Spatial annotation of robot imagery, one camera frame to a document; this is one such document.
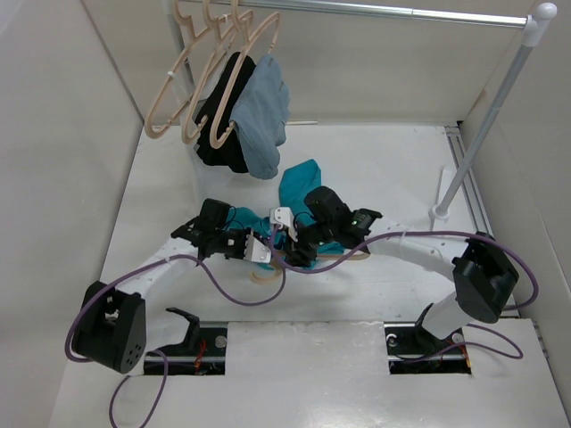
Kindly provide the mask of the teal t shirt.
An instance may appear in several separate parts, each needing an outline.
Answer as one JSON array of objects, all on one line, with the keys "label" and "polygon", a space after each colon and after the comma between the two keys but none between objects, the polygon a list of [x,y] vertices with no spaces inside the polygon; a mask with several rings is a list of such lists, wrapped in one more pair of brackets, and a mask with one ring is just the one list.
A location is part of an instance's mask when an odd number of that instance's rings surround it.
[{"label": "teal t shirt", "polygon": [[[320,186],[322,186],[321,169],[313,159],[284,171],[278,187],[279,204],[292,211],[299,226],[308,226],[315,222],[303,200],[310,191]],[[246,207],[238,207],[230,209],[226,228],[251,228],[262,237],[269,238],[272,226],[268,217],[262,218]]]}]

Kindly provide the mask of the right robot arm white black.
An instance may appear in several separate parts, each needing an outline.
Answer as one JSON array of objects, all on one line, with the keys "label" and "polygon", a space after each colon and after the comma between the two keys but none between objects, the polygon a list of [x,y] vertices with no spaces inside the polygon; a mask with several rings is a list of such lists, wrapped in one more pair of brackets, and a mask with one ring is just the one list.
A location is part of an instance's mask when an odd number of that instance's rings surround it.
[{"label": "right robot arm white black", "polygon": [[321,245],[339,243],[351,252],[400,259],[453,282],[453,292],[429,304],[412,329],[412,340],[424,352],[436,350],[473,321],[497,323],[517,284],[517,270],[487,234],[410,230],[378,211],[351,210],[326,186],[309,192],[304,203],[313,219],[307,226],[288,208],[270,214],[271,223],[288,234],[281,247],[287,265],[306,268]]}]

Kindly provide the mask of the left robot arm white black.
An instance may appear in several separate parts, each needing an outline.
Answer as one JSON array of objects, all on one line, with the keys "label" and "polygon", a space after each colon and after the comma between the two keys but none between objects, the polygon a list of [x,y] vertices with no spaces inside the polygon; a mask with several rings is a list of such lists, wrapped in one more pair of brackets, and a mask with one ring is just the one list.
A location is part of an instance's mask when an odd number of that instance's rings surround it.
[{"label": "left robot arm white black", "polygon": [[225,202],[206,200],[199,215],[175,229],[145,265],[108,284],[91,284],[66,339],[67,357],[126,374],[147,352],[193,351],[199,341],[198,317],[174,307],[156,315],[147,309],[187,268],[202,267],[211,255],[252,256],[258,242],[254,232],[230,228],[229,211]]}]

